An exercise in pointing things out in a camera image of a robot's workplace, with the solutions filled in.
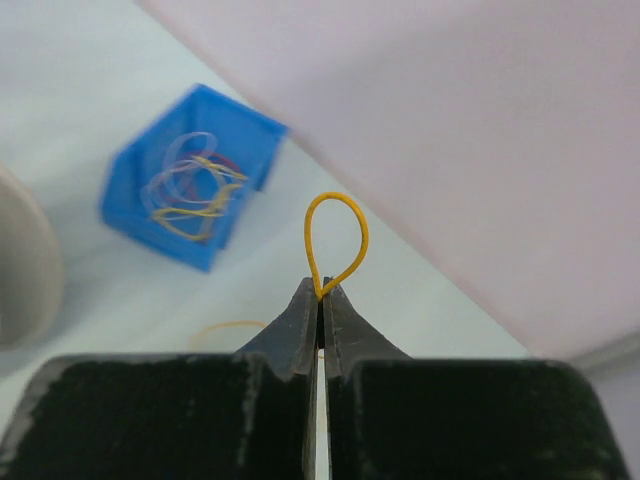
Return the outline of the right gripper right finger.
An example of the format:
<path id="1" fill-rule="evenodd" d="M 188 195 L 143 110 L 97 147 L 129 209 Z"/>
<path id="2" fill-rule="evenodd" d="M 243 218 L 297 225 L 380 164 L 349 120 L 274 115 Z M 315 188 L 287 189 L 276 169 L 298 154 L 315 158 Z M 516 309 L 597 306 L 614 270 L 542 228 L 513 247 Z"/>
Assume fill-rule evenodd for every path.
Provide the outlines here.
<path id="1" fill-rule="evenodd" d="M 334 479 L 626 479 L 599 398 L 545 359 L 416 359 L 322 302 Z"/>

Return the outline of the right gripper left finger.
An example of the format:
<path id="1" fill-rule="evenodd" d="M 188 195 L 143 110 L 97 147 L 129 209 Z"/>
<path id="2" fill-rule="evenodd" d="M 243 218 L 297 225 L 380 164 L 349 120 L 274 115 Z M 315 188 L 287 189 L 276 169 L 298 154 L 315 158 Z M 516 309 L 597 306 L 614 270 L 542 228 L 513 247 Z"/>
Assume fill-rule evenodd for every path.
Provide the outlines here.
<path id="1" fill-rule="evenodd" d="M 317 313 L 304 279 L 233 353 L 50 359 L 2 437 L 2 477 L 313 478 Z"/>

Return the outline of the grey cable spool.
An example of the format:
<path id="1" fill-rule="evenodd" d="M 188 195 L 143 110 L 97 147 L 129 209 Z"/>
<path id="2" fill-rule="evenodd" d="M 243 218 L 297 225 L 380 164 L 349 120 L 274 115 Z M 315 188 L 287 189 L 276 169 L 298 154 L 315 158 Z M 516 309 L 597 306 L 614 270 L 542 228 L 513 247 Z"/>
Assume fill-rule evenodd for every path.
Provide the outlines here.
<path id="1" fill-rule="evenodd" d="M 64 259 L 51 222 L 30 190 L 1 167 L 1 348 L 16 349 L 55 323 Z"/>

